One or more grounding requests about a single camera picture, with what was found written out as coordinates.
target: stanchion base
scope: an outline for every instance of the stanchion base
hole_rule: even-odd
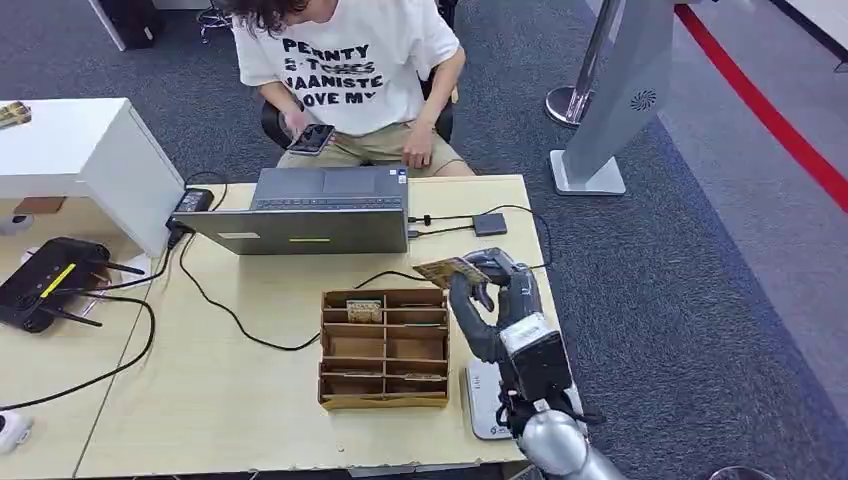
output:
[[[554,173],[558,194],[624,195],[624,192],[627,191],[615,157],[610,158],[586,183],[571,184],[568,182],[568,176],[565,173],[565,165],[562,164],[563,153],[565,153],[565,150],[551,150],[551,170]]]
[[[583,117],[589,111],[589,105],[592,104],[592,98],[595,96],[595,91],[589,90],[589,99],[586,100],[586,105],[580,112],[580,118],[569,119],[566,113],[568,113],[568,106],[571,105],[571,94],[573,92],[574,87],[559,87],[548,92],[548,96],[545,97],[545,111],[548,116],[551,117],[551,120],[568,128],[580,126],[580,122],[583,121]]]

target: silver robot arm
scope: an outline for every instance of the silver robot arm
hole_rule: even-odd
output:
[[[471,351],[501,371],[498,422],[546,478],[625,480],[577,424],[588,419],[574,412],[564,393],[572,384],[565,348],[559,331],[545,322],[533,273],[498,248],[465,259],[500,287],[495,325],[484,322],[472,302],[494,311],[486,284],[471,284],[455,273],[450,288],[451,308]]]

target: black wire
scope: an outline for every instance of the black wire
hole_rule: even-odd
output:
[[[416,233],[419,237],[426,237],[427,235],[435,235],[437,233],[458,232],[460,230],[471,230],[473,228],[474,225],[463,225],[461,227],[443,228],[441,230],[428,230],[426,232],[416,231]]]
[[[236,315],[236,313],[234,311],[232,311],[226,305],[219,303],[219,302],[216,302],[215,300],[212,300],[211,298],[209,298],[209,295],[207,295],[206,291],[203,290],[203,287],[200,286],[200,282],[198,282],[197,279],[194,278],[194,275],[192,275],[191,272],[189,272],[188,269],[185,267],[185,263],[184,263],[185,254],[188,251],[188,248],[193,243],[195,235],[197,235],[197,234],[196,233],[191,234],[191,237],[189,238],[188,242],[186,242],[185,247],[183,247],[183,251],[180,252],[180,260],[179,260],[180,269],[182,269],[182,271],[186,274],[186,276],[188,276],[188,278],[191,279],[192,283],[194,283],[194,286],[197,287],[197,290],[200,292],[200,295],[203,296],[203,298],[206,300],[206,302],[208,302],[209,304],[214,305],[214,306],[220,308],[221,310],[227,312],[228,314],[230,314],[230,316],[233,318],[233,320],[235,320],[236,325],[238,325],[239,330],[241,330],[241,333],[244,334],[245,337],[247,337],[248,339],[250,339],[250,340],[252,340],[252,341],[254,341],[254,342],[256,342],[260,345],[264,345],[266,347],[270,347],[270,348],[273,348],[275,350],[282,350],[284,352],[297,352],[299,350],[303,350],[304,348],[312,345],[313,343],[315,343],[315,341],[318,340],[318,338],[321,336],[320,333],[316,333],[306,343],[303,343],[303,344],[298,345],[296,347],[285,347],[283,345],[277,345],[275,343],[267,342],[265,340],[262,340],[260,338],[257,338],[257,337],[254,337],[253,335],[251,335],[244,328],[244,325],[242,325],[241,320],[239,320],[239,318],[238,318],[238,315]]]
[[[105,287],[94,287],[94,288],[57,288],[53,291],[53,295],[79,295],[82,293],[88,292],[108,292],[109,290],[117,290],[119,288],[127,288],[134,287],[136,285],[140,285],[142,283],[150,282],[156,280],[165,274],[165,271],[168,269],[168,261],[171,258],[171,253],[174,251],[173,248],[168,248],[168,251],[165,253],[165,259],[162,262],[162,268],[159,269],[158,272],[154,273],[149,277],[139,278],[138,280],[133,280],[127,283],[119,283],[117,285],[108,285]]]
[[[218,178],[218,180],[220,180],[221,183],[224,183],[224,184],[229,183],[229,181],[227,180],[227,177],[224,176],[223,174],[220,174],[220,173],[212,171],[212,170],[201,170],[199,172],[194,172],[191,175],[189,175],[188,177],[186,177],[185,181],[183,182],[183,188],[191,185],[191,181],[194,180],[196,177],[199,177],[201,175],[212,175],[213,177]]]
[[[523,210],[523,211],[529,213],[530,215],[533,215],[533,217],[538,218],[539,221],[542,222],[542,225],[545,227],[545,243],[548,244],[548,259],[545,260],[544,263],[542,263],[541,265],[534,265],[534,266],[530,267],[530,269],[531,270],[537,270],[539,268],[547,268],[547,267],[552,266],[554,264],[554,262],[556,261],[556,255],[555,255],[555,252],[554,252],[553,236],[551,235],[551,226],[548,225],[548,221],[545,220],[545,217],[541,216],[540,214],[534,212],[533,210],[531,210],[527,207],[522,207],[521,205],[512,205],[512,204],[498,205],[497,207],[495,207],[491,210],[485,211],[485,212],[481,213],[480,215],[488,215],[488,214],[496,212],[498,210],[503,210],[504,208],[517,208],[518,210]]]
[[[417,282],[427,282],[428,281],[426,278],[423,278],[423,277],[416,277],[416,276],[409,275],[409,274],[406,274],[406,273],[396,272],[394,270],[386,270],[385,272],[380,272],[377,275],[374,275],[373,277],[369,278],[368,280],[365,280],[364,282],[360,283],[359,285],[353,287],[353,289],[359,290],[360,288],[364,287],[365,285],[368,285],[369,283],[373,282],[374,280],[377,280],[378,278],[384,277],[386,275],[395,275],[395,276],[398,276],[398,277],[407,278],[409,280],[415,280]]]
[[[115,376],[115,375],[123,372],[124,370],[132,367],[133,365],[138,363],[142,358],[144,358],[145,355],[147,355],[147,353],[150,351],[150,347],[153,346],[153,337],[156,333],[156,315],[153,313],[153,308],[150,306],[149,303],[145,302],[144,300],[138,300],[138,299],[130,298],[130,297],[107,297],[107,296],[93,295],[93,294],[84,294],[84,295],[87,296],[87,297],[99,298],[101,300],[108,300],[108,301],[112,301],[112,302],[135,303],[135,304],[141,305],[142,307],[145,308],[145,310],[147,310],[147,314],[150,316],[150,334],[147,336],[147,343],[144,345],[144,348],[141,350],[141,353],[139,353],[135,358],[130,360],[128,363],[121,365],[120,367],[112,370],[111,372],[104,373],[103,375],[100,375],[99,377],[94,378],[92,380],[89,380],[85,383],[81,383],[81,384],[77,385],[76,387],[72,387],[72,388],[69,388],[65,391],[55,393],[55,394],[50,395],[48,397],[39,398],[37,400],[30,400],[28,402],[18,403],[18,404],[15,404],[15,405],[0,406],[0,412],[9,411],[9,410],[17,410],[17,409],[20,409],[20,408],[26,408],[26,407],[31,407],[33,405],[39,405],[39,404],[42,404],[42,403],[47,403],[47,402],[50,402],[52,400],[56,400],[57,398],[61,398],[61,397],[64,397],[66,395],[70,395],[72,393],[78,392],[78,391],[82,390],[83,388],[90,387],[90,386],[94,385],[95,383],[106,380],[107,378]]]
[[[553,265],[554,261],[556,260],[556,256],[554,254],[555,252],[554,252],[554,248],[553,248],[553,237],[551,236],[551,226],[548,225],[548,221],[545,220],[545,217],[539,215],[538,213],[534,212],[533,210],[531,210],[527,207],[522,207],[521,205],[512,205],[512,204],[498,205],[497,207],[492,208],[490,210],[487,210],[487,211],[485,211],[485,212],[483,212],[479,215],[488,215],[488,214],[496,212],[498,210],[503,210],[504,208],[517,208],[518,210],[523,210],[523,211],[529,213],[530,215],[533,215],[533,217],[538,218],[539,221],[542,222],[542,225],[545,227],[545,243],[547,243],[547,246],[548,246],[548,259],[544,263],[542,263],[541,265],[534,265],[534,266],[530,267],[530,269],[536,270],[536,269],[539,269],[539,268],[546,268],[546,267],[550,267],[551,265]],[[448,216],[448,217],[428,217],[428,218],[430,220],[459,220],[459,219],[465,219],[465,218],[474,218],[476,216],[478,216],[478,215],[453,215],[453,216]],[[410,223],[416,223],[416,222],[424,221],[424,218],[425,217],[410,217],[409,221],[410,221]],[[418,236],[423,237],[423,236],[426,236],[426,235],[433,235],[433,234],[436,234],[436,233],[455,232],[455,231],[467,230],[467,229],[471,229],[471,228],[474,228],[474,226],[473,225],[466,225],[466,226],[462,226],[462,227],[446,228],[446,229],[443,229],[443,230],[431,230],[431,231],[428,231],[428,232],[418,232]]]
[[[201,175],[212,175],[213,177],[216,177],[218,180],[221,181],[221,183],[224,184],[224,194],[221,195],[221,199],[218,200],[218,203],[216,203],[215,206],[212,207],[212,211],[214,212],[215,210],[218,210],[218,207],[220,207],[221,204],[224,203],[224,199],[227,198],[227,193],[230,190],[230,186],[229,186],[230,181],[229,181],[229,179],[227,179],[227,177],[225,175],[223,175],[221,173],[215,172],[213,170],[201,170],[199,172],[192,173],[191,175],[186,177],[185,181],[183,182],[183,188],[188,188],[191,181],[194,180],[195,178],[201,176]]]

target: laptop keyboard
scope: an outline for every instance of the laptop keyboard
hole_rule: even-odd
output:
[[[277,198],[259,200],[256,210],[371,210],[401,208],[401,197],[380,198]]]

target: cardboard compartment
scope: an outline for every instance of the cardboard compartment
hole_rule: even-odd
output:
[[[324,354],[333,357],[384,358],[385,330],[382,325],[325,324],[321,335]]]
[[[445,377],[432,379],[389,377],[386,379],[386,393],[443,393],[447,392],[447,389],[448,379]]]
[[[386,360],[387,375],[441,375],[448,376],[447,360],[405,360],[389,358]]]
[[[324,357],[324,361],[321,362],[321,373],[382,375],[384,363],[385,360],[382,358]],[[411,370],[404,371],[404,373],[410,372],[418,373]]]
[[[383,393],[382,376],[344,373],[321,374],[322,392],[325,395],[367,395]]]
[[[322,309],[347,308],[348,300],[380,300],[385,303],[385,292],[383,290],[343,290],[339,292],[325,292]]]
[[[389,325],[447,325],[444,308],[396,308],[384,310],[384,313]]]
[[[437,288],[386,290],[386,308],[445,308],[445,294]]]
[[[387,327],[386,357],[444,360],[447,337],[447,327]]]
[[[348,300],[375,299],[381,323],[349,320]],[[319,403],[328,410],[447,405],[446,305],[437,289],[325,293]]]

